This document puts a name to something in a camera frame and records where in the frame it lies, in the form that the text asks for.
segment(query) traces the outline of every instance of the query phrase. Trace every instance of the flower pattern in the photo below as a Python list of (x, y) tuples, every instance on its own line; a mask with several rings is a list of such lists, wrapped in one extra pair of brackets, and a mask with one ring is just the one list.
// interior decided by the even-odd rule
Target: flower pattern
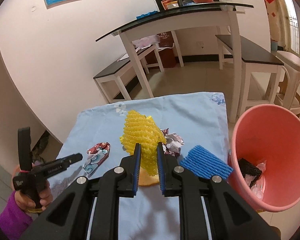
[(212, 96), (210, 96), (210, 100), (218, 105), (226, 104), (225, 98), (221, 93), (214, 93)]
[(91, 174), (97, 169), (109, 156), (110, 144), (97, 143), (94, 147), (87, 150), (88, 158), (84, 163), (83, 169), (87, 174)]
[(114, 104), (115, 111), (120, 114), (120, 116), (124, 116), (127, 114), (126, 108), (127, 106), (123, 103)]

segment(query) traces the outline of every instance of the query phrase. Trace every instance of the crumpled paper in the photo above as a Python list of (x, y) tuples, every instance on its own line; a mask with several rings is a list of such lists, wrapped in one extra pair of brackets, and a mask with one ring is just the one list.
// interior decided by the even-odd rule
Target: crumpled paper
[(179, 157), (181, 153), (181, 146), (185, 144), (181, 136), (176, 133), (169, 133), (169, 128), (161, 131), (167, 140), (166, 144), (162, 144), (164, 153)]
[(84, 163), (83, 169), (87, 174), (93, 173), (109, 156), (110, 143), (97, 143), (94, 147), (87, 150), (88, 158)]

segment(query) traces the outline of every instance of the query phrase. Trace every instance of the white table leg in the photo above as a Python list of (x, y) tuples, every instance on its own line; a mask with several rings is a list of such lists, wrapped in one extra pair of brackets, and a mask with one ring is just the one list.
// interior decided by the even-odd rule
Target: white table leg
[(183, 59), (182, 59), (181, 50), (180, 50), (180, 46), (179, 46), (179, 42), (178, 42), (178, 39), (177, 39), (176, 32), (175, 31), (171, 31), (171, 33), (172, 33), (174, 45), (176, 46), (176, 50), (177, 50), (177, 54), (178, 54), (180, 66), (183, 67), (184, 64), (183, 64)]
[(277, 89), (279, 86), (280, 74), (281, 74), (281, 66), (277, 66), (277, 73), (271, 73), (270, 75), (269, 83), (271, 83), (271, 81), (274, 80), (274, 82), (272, 82), (272, 87), (269, 95), (270, 104), (274, 103), (275, 95), (277, 94)]
[(241, 88), (241, 38), (238, 19), (235, 11), (228, 12), (230, 19), (231, 40), (233, 46), (234, 85), (229, 122), (234, 123), (237, 117), (240, 88)]
[(143, 71), (141, 62), (139, 60), (139, 57), (136, 53), (136, 50), (133, 47), (133, 44), (129, 39), (127, 38), (125, 33), (120, 33), (121, 41), (127, 51), (127, 54), (129, 56), (130, 62), (133, 65), (134, 71), (136, 72), (136, 75), (138, 77), (138, 80), (141, 84), (141, 87), (148, 93), (149, 98), (153, 98), (153, 94), (149, 85), (149, 82), (147, 80), (146, 74)]
[(225, 61), (225, 56), (223, 54), (222, 42), (217, 38), (218, 51), (219, 51), (219, 69), (223, 70), (223, 62)]
[(157, 46), (157, 48), (154, 49), (154, 54), (155, 54), (155, 57), (157, 58), (158, 65), (159, 65), (159, 68), (160, 68), (160, 72), (164, 72), (162, 61), (161, 61), (159, 51), (158, 51), (158, 44), (156, 46)]
[(122, 93), (125, 100), (131, 100), (131, 97), (129, 96), (128, 91), (126, 90), (126, 87), (124, 86), (122, 80), (120, 77), (115, 77), (114, 79), (115, 83), (120, 89), (120, 92)]
[(145, 71), (146, 71), (146, 74), (149, 74), (149, 69), (148, 69), (148, 67), (147, 67), (147, 60), (146, 60), (146, 58), (142, 58), (142, 59), (140, 60), (140, 62), (141, 62), (141, 65), (144, 67), (144, 69), (145, 69)]
[(112, 103), (112, 102), (113, 102), (113, 99), (109, 97), (109, 95), (107, 94), (107, 92), (106, 92), (105, 89), (103, 88), (102, 83), (101, 83), (98, 79), (95, 79), (95, 82), (99, 85), (101, 91), (103, 92), (103, 94), (104, 94), (105, 97), (107, 98), (108, 102), (109, 102), (109, 103)]
[(244, 113), (244, 111), (246, 111), (247, 102), (248, 102), (248, 94), (249, 94), (250, 78), (251, 78), (251, 69), (249, 67), (249, 64), (246, 64), (244, 73), (245, 73), (244, 84), (242, 84), (243, 95), (241, 98), (239, 116), (241, 116)]

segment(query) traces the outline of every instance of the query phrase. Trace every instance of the table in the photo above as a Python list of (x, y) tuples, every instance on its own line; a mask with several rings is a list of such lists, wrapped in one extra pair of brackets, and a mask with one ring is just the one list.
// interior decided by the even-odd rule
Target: table
[(237, 13), (239, 12), (235, 11), (236, 6), (253, 8), (253, 5), (232, 2), (213, 2), (173, 8), (134, 20), (112, 30), (98, 38), (96, 41), (99, 41), (110, 34), (113, 36), (120, 35), (142, 88), (148, 93), (149, 98), (153, 98), (150, 85), (138, 59), (138, 55), (135, 52), (132, 41), (168, 31), (173, 31), (173, 38), (177, 40), (174, 32), (175, 30), (204, 26), (217, 26), (218, 34), (221, 34), (219, 27), (229, 26), (234, 53), (234, 88), (229, 121), (235, 122), (241, 85), (241, 44), (237, 19)]
[[(110, 154), (89, 179), (102, 176), (128, 155), (122, 149), (119, 136), (123, 134), (125, 116), (130, 109), (151, 115), (159, 128), (169, 128), (169, 132), (175, 132), (184, 139), (179, 160), (200, 144), (227, 161), (228, 125), (222, 93), (198, 92), (107, 104), (78, 115), (58, 158), (80, 152), (83, 159), (67, 171), (49, 178), (54, 198), (78, 176), (87, 176), (82, 169), (87, 159), (86, 151), (96, 143), (109, 142)], [(159, 185), (139, 187), (134, 198), (120, 198), (119, 239), (179, 239), (178, 198), (164, 198)]]

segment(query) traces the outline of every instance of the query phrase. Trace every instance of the hand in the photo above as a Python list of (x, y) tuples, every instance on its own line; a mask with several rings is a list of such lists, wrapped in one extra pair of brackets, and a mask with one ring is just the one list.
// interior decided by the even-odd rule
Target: hand
[[(41, 198), (40, 204), (42, 205), (42, 210), (45, 210), (47, 206), (52, 202), (53, 199), (50, 190), (50, 183), (48, 181), (46, 182), (45, 189), (39, 193), (39, 197)], [(27, 195), (22, 194), (20, 190), (15, 192), (14, 199), (18, 207), (23, 211), (26, 211), (27, 209), (35, 208), (35, 202)]]

